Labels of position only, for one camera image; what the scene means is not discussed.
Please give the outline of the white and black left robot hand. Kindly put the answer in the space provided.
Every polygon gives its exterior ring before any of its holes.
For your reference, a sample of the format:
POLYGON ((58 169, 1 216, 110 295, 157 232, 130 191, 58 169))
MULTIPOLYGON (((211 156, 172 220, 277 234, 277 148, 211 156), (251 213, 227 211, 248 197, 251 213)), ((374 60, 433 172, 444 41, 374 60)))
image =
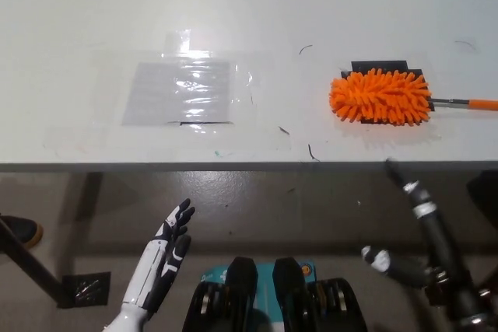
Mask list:
POLYGON ((187 224, 195 213, 185 199, 163 220, 147 243, 124 294, 123 303, 156 313, 173 285, 191 245, 187 224))

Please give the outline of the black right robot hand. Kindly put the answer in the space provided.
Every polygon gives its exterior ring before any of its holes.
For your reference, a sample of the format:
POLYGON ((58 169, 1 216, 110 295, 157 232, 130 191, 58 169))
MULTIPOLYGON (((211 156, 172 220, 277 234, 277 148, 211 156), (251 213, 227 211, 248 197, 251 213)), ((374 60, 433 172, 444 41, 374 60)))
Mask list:
POLYGON ((387 159, 384 167, 389 179, 409 200, 411 212, 426 240, 430 261, 427 267, 421 267, 375 246, 362 248, 362 258, 379 273, 417 289, 436 285, 438 275, 444 274, 441 293, 448 318, 455 323, 484 320, 490 313, 489 307, 475 287, 455 239, 430 193, 419 180, 404 174, 393 159, 387 159))

